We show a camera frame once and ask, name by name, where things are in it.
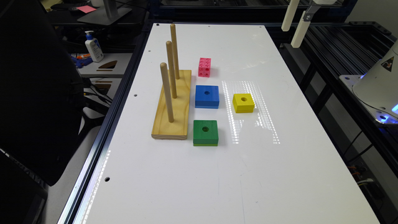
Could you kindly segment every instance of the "green block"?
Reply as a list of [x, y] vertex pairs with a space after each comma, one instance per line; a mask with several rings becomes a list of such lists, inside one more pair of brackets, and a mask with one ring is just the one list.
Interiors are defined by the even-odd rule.
[[217, 146], [217, 121], [193, 121], [193, 146]]
[[193, 146], [218, 146], [218, 144], [194, 144]]

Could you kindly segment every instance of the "hand sanitizer bottle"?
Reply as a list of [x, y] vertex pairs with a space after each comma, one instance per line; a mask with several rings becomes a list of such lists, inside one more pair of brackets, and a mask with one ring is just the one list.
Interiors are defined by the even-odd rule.
[[85, 42], [88, 53], [90, 53], [93, 62], [100, 62], [104, 58], [104, 54], [102, 53], [100, 44], [96, 38], [91, 36], [91, 33], [94, 32], [92, 30], [85, 31], [87, 40]]

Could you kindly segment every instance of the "wooden base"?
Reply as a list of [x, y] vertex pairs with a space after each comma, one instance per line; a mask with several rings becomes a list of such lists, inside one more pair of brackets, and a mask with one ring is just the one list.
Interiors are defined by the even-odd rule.
[[176, 80], [177, 98], [172, 98], [174, 122], [167, 117], [164, 89], [160, 92], [152, 138], [184, 140], [188, 133], [189, 99], [191, 92], [191, 70], [180, 70], [180, 79]]

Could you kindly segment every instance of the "square block with hole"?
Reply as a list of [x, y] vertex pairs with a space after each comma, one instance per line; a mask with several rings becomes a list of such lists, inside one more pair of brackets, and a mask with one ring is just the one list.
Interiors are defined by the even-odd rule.
[[250, 93], [234, 94], [232, 103], [236, 113], [253, 113], [254, 101]]
[[219, 104], [218, 86], [197, 85], [195, 108], [218, 109]]
[[217, 146], [217, 121], [193, 121], [193, 146]]

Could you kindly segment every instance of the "white table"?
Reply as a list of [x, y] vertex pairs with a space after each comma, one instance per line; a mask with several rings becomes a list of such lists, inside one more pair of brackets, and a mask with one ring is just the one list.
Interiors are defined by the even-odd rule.
[[[378, 223], [263, 26], [177, 24], [188, 139], [152, 139], [170, 39], [153, 26], [83, 223]], [[218, 85], [220, 108], [194, 108], [195, 85]], [[254, 112], [236, 114], [233, 93], [251, 93]], [[217, 120], [218, 147], [193, 147], [194, 119]]]

